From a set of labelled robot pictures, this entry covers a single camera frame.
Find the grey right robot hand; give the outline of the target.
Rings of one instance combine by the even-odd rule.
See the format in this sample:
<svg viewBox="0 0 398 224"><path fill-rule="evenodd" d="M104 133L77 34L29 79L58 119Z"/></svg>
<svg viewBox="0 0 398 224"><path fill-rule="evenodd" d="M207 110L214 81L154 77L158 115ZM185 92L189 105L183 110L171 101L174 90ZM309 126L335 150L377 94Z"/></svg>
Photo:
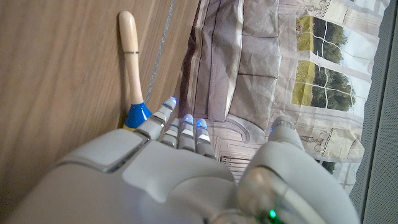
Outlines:
<svg viewBox="0 0 398 224"><path fill-rule="evenodd" d="M170 120L170 97L136 130L63 156L8 223L359 223L332 175L279 116L240 179L215 157L206 122Z"/></svg>

